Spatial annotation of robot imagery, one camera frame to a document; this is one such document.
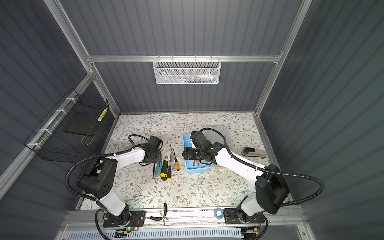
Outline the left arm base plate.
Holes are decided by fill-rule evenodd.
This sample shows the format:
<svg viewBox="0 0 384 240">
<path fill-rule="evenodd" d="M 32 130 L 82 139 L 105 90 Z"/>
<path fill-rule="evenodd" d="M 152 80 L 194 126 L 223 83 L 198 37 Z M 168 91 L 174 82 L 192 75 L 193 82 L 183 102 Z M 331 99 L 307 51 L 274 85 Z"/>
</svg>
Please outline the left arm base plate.
<svg viewBox="0 0 384 240">
<path fill-rule="evenodd" d="M 146 213 L 146 211 L 125 211 L 119 216 L 106 213 L 103 216 L 103 227 L 142 227 L 144 225 Z"/>
</svg>

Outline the blue plastic tool box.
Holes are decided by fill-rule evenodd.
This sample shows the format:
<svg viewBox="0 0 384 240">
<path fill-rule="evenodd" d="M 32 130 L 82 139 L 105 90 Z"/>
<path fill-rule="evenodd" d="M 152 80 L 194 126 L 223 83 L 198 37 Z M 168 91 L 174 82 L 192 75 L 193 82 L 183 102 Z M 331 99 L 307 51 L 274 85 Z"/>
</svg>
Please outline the blue plastic tool box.
<svg viewBox="0 0 384 240">
<path fill-rule="evenodd" d="M 197 162 L 196 162 L 196 165 L 193 166 L 194 161 L 185 161 L 184 160 L 185 161 L 185 168 L 186 168 L 187 172 L 191 175 L 208 172 L 212 168 L 213 165 L 216 165 L 216 166 L 218 165 L 217 156 L 219 154 L 219 151 L 221 151 L 221 150 L 229 151 L 230 150 L 226 137 L 222 133 L 220 133 L 218 130 L 212 129 L 212 128 L 203 128 L 199 131 L 201 131 L 203 134 L 204 134 L 204 131 L 212 131 L 212 132 L 216 133 L 217 135 L 219 135 L 222 138 L 223 142 L 219 143 L 216 141 L 216 142 L 212 143 L 208 139 L 208 137 L 206 137 L 211 142 L 211 145 L 207 146 L 204 149 L 200 148 L 201 150 L 204 151 L 205 157 L 206 157 L 205 160 L 196 160 L 196 161 L 200 162 L 200 166 L 197 166 Z M 183 149 L 185 147 L 193 147 L 194 148 L 193 143 L 190 139 L 190 136 L 191 136 L 191 133 L 183 135 Z"/>
</svg>

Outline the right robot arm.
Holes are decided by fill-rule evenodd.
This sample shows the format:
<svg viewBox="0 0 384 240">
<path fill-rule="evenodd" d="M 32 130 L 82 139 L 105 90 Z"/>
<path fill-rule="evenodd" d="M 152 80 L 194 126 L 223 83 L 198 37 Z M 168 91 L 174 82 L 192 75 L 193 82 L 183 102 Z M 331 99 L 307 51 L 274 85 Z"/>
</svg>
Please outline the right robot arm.
<svg viewBox="0 0 384 240">
<path fill-rule="evenodd" d="M 228 151 L 226 146 L 220 143 L 199 148 L 185 147 L 183 158 L 186 161 L 203 161 L 227 168 L 253 184 L 255 192 L 245 197 L 237 207 L 237 216 L 243 221 L 264 212 L 275 215 L 290 192 L 277 166 L 253 163 Z"/>
</svg>

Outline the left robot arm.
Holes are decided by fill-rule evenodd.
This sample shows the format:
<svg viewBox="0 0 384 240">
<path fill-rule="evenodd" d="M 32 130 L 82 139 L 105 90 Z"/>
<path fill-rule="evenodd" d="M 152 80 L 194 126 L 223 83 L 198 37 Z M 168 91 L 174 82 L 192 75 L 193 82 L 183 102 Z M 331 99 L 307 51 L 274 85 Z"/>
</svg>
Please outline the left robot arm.
<svg viewBox="0 0 384 240">
<path fill-rule="evenodd" d="M 85 193 L 96 198 L 94 201 L 107 213 L 120 217 L 129 210 L 113 190 L 117 171 L 132 164 L 158 163 L 161 161 L 161 144 L 141 144 L 125 151 L 107 154 L 91 161 L 77 186 Z"/>
</svg>

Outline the yellow black utility knife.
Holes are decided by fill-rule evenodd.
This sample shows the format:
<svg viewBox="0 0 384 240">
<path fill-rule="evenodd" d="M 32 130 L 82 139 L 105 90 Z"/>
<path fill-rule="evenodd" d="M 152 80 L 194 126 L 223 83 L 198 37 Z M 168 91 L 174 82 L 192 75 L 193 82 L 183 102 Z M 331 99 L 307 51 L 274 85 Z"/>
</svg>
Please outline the yellow black utility knife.
<svg viewBox="0 0 384 240">
<path fill-rule="evenodd" d="M 163 164 L 162 164 L 161 175 L 160 175 L 160 178 L 162 181 L 166 181 L 169 178 L 168 177 L 169 166 L 170 166 L 169 157 L 165 156 L 165 158 L 163 160 Z"/>
</svg>

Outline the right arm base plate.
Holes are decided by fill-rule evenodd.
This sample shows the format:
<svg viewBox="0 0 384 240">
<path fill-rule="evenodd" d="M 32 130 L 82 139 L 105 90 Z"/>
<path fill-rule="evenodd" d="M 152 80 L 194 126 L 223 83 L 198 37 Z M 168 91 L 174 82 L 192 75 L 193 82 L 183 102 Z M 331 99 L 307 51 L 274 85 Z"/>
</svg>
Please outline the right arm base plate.
<svg viewBox="0 0 384 240">
<path fill-rule="evenodd" d="M 242 210 L 236 208 L 225 208 L 224 219 L 225 223 L 228 225 L 265 223 L 265 220 L 261 215 L 248 216 Z"/>
</svg>

